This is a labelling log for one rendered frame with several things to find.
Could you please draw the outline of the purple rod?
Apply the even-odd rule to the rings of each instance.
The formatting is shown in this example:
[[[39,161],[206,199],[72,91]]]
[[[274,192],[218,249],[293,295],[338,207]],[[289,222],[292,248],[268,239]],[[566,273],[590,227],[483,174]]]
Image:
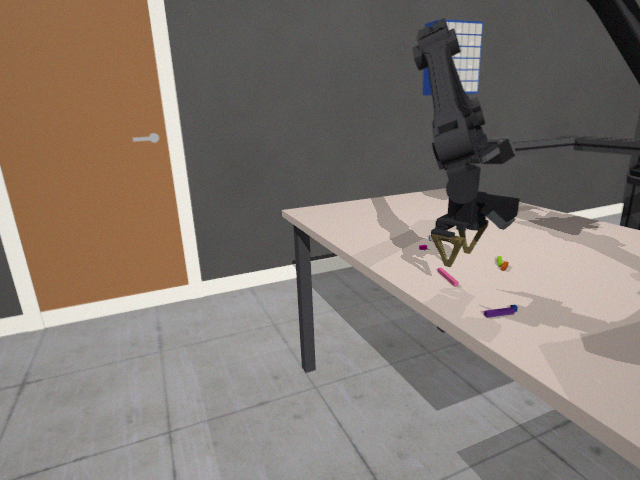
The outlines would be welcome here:
[[[515,314],[515,309],[512,308],[512,307],[484,311],[484,316],[486,318],[495,317],[495,316],[510,315],[510,314]]]

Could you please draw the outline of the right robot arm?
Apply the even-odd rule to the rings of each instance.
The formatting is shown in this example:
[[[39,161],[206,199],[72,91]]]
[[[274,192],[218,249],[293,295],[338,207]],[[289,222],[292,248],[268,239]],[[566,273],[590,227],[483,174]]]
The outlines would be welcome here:
[[[445,168],[447,172],[446,193],[456,203],[455,220],[473,223],[485,215],[504,230],[516,220],[520,199],[478,191],[480,167],[469,162],[487,155],[498,144],[489,142],[488,145],[486,134],[480,128],[485,121],[478,99],[470,100],[464,94],[452,59],[453,55],[461,52],[455,29],[448,30],[443,18],[433,23],[433,27],[418,30],[417,41],[413,57],[419,71],[428,68],[434,104],[432,148],[439,170]],[[455,84],[458,102],[452,83]]]

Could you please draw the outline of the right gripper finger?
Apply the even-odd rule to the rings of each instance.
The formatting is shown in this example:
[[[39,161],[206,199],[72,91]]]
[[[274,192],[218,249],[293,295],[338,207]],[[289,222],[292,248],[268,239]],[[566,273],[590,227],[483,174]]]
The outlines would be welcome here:
[[[449,238],[435,234],[431,234],[431,238],[440,253],[444,266],[451,267],[465,241],[465,238],[459,236],[453,236],[452,238]],[[449,260],[447,260],[442,241],[450,242],[454,245]]]
[[[488,227],[488,224],[484,225],[483,227],[481,227],[480,229],[477,230],[477,233],[476,233],[475,237],[473,238],[473,240],[472,240],[471,244],[469,245],[469,247],[467,246],[467,241],[465,239],[465,241],[464,241],[464,243],[462,245],[464,253],[470,254],[472,252],[473,248],[475,247],[476,243],[478,242],[478,240],[480,239],[480,237],[482,236],[482,234],[484,233],[484,231],[486,230],[487,227]],[[459,232],[459,236],[460,237],[466,238],[465,231],[458,230],[458,232]]]

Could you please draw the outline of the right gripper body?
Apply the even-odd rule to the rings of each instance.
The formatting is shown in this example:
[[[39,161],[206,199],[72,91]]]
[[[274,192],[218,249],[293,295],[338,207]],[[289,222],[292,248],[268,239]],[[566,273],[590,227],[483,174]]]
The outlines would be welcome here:
[[[488,220],[486,220],[486,216],[483,216],[482,218],[476,220],[473,223],[457,221],[455,220],[455,212],[456,212],[456,203],[449,199],[448,214],[437,218],[437,221],[435,223],[435,228],[431,230],[431,234],[452,238],[453,236],[455,236],[455,232],[450,232],[447,230],[451,229],[454,226],[456,226],[456,230],[466,231],[466,227],[469,230],[478,230],[479,228],[488,224]]]

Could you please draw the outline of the pink rod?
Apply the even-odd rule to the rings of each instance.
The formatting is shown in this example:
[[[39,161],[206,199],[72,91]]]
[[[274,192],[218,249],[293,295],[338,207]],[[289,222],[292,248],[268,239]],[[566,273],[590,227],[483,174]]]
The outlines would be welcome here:
[[[450,274],[448,274],[443,268],[438,268],[437,272],[441,274],[453,286],[458,286],[458,281],[454,279]]]

